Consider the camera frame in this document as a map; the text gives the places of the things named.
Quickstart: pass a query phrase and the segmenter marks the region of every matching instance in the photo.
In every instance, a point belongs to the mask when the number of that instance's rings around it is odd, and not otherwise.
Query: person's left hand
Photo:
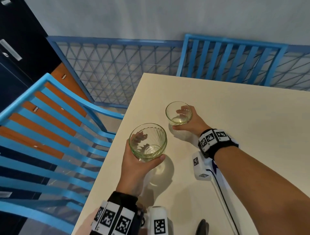
[[[132,153],[127,140],[122,162],[122,172],[116,191],[138,197],[143,188],[146,174],[161,164],[165,155],[161,155],[149,162],[139,161]]]

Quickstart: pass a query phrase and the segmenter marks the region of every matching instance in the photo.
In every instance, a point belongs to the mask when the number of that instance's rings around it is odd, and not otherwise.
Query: white table
[[[245,152],[310,196],[310,92],[145,73],[73,234],[115,190],[126,139],[135,127],[147,122],[166,130],[169,158],[159,170],[164,171],[165,180],[158,186],[149,185],[144,201],[150,204],[154,197],[155,205],[166,207],[175,235],[195,234],[202,218],[210,224],[209,234],[233,234],[218,191],[211,182],[194,177],[192,155],[198,148],[175,138],[168,129],[165,108],[173,101],[195,106],[208,125],[226,130]],[[226,191],[242,234],[257,234],[243,205],[229,187]]]

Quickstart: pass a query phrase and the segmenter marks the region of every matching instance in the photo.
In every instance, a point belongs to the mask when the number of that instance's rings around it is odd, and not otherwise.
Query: person's right hand
[[[211,129],[211,127],[208,126],[204,122],[204,120],[197,114],[194,106],[190,106],[190,108],[193,113],[192,119],[184,125],[176,125],[172,126],[172,128],[177,131],[190,131],[194,135],[197,135],[199,138],[202,132],[207,129]],[[186,112],[185,110],[186,106],[182,106],[181,109],[177,110],[176,112],[179,114],[183,114],[184,112]]]

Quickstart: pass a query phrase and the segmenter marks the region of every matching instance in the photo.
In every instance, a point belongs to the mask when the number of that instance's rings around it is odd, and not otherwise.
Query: metal grid panel
[[[180,47],[111,45],[96,43],[57,42],[72,68],[93,97],[95,102],[129,105],[143,73],[157,73],[175,76],[181,56]],[[208,51],[204,77],[211,60],[212,48]],[[216,71],[223,55],[220,51],[212,74]],[[182,74],[187,73],[191,49],[188,49]],[[243,83],[250,77],[262,51],[258,50],[251,69]],[[232,51],[225,66],[222,79],[227,76],[236,51]],[[199,61],[198,49],[196,61]],[[275,53],[271,53],[260,71],[255,84],[263,79]],[[234,79],[241,71],[247,53],[240,60]],[[196,63],[193,74],[198,68]],[[310,54],[286,52],[271,81],[271,86],[296,90],[310,90]]]
[[[181,48],[57,43],[95,102],[129,105],[143,73],[175,75]]]

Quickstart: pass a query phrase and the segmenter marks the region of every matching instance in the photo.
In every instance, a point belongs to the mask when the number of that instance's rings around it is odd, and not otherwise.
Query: drinking glass
[[[166,116],[171,126],[186,124],[191,120],[192,115],[190,106],[181,101],[172,102],[166,108]]]
[[[130,134],[129,146],[136,157],[151,160],[164,152],[167,146],[167,134],[160,125],[145,123]]]

